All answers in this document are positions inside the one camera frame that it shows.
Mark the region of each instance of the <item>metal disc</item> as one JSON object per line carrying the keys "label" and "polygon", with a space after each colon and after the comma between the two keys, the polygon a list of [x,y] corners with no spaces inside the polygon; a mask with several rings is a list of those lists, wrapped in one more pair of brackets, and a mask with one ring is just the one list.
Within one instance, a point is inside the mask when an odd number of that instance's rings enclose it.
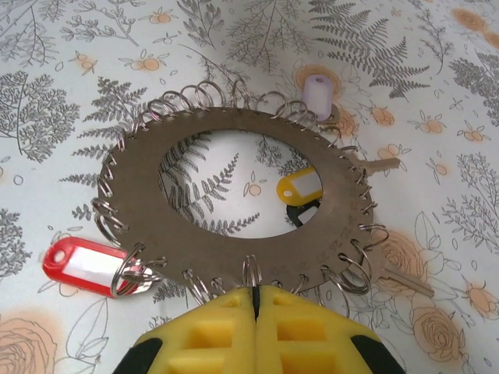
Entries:
{"label": "metal disc", "polygon": [[[108,185],[112,196],[99,191],[99,197],[117,211],[114,217],[126,224],[128,231],[117,233],[122,248],[130,251],[136,243],[145,244],[140,253],[148,261],[165,256],[168,265],[157,271],[167,278],[187,284],[182,272],[192,269],[206,285],[220,277],[225,289],[238,287],[241,264],[246,255],[256,255],[266,283],[280,281],[284,288],[294,288],[300,274],[308,278],[302,290],[324,283],[320,267],[327,265],[339,274],[349,264],[338,258],[344,253],[357,260],[359,253],[350,241],[361,245],[370,234],[359,224],[373,222],[372,211],[362,209],[372,202],[366,185],[357,184],[361,174],[338,148],[301,125],[263,112],[239,108],[196,109],[162,122],[148,122],[148,131],[139,131],[127,139],[125,150],[115,147]],[[168,205],[158,186],[158,167],[168,150],[188,136],[200,132],[241,129],[258,132],[295,148],[315,167],[322,183],[320,209],[302,227],[271,238],[231,238],[191,224]],[[104,178],[108,169],[103,168]]]}

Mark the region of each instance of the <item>key blade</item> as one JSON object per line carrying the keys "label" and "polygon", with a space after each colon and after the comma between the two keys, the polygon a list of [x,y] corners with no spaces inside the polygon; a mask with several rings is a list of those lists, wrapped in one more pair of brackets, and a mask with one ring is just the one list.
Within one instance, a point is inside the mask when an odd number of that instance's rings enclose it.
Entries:
{"label": "key blade", "polygon": [[380,277],[393,279],[394,281],[404,284],[406,287],[428,296],[429,298],[432,298],[435,295],[435,291],[429,284],[424,283],[418,277],[401,272],[396,265],[389,261],[386,261],[384,264]]}

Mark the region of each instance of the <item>tablecloth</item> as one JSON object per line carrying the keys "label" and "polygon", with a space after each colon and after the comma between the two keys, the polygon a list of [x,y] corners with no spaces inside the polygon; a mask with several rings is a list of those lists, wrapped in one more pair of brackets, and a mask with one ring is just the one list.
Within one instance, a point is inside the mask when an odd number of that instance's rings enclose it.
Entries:
{"label": "tablecloth", "polygon": [[[109,244],[90,200],[103,156],[144,103],[203,79],[230,92],[240,78],[252,97],[278,90],[299,100],[317,73],[334,84],[342,143],[366,160],[401,160],[369,177],[375,221],[391,233],[381,247],[436,292],[429,299],[379,280],[368,295],[349,296],[352,318],[373,328],[407,372],[497,372],[498,7],[1,0],[0,372],[110,373],[139,335],[196,306],[169,280],[114,300],[41,269],[60,238]],[[209,189],[178,206],[197,214],[186,219],[241,238],[293,229],[275,187],[308,163],[285,144],[214,132],[169,155],[170,189]],[[331,283],[322,293],[327,307],[344,311]]]}

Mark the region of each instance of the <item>black key tag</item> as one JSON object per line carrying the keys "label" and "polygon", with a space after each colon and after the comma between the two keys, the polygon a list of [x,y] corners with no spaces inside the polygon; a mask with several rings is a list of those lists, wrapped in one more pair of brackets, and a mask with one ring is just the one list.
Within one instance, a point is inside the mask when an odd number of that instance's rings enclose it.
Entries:
{"label": "black key tag", "polygon": [[320,200],[315,199],[302,206],[287,205],[286,213],[288,214],[291,222],[297,228],[300,228],[313,217],[313,215],[319,210],[319,206]]}

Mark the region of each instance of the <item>purple key tag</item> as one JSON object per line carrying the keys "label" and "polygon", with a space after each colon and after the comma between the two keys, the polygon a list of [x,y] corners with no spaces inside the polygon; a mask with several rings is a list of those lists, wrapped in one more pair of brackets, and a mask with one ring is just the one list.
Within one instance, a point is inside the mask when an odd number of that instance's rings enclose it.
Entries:
{"label": "purple key tag", "polygon": [[333,95],[333,83],[326,76],[315,74],[305,79],[303,102],[317,115],[317,121],[325,121],[331,115]]}

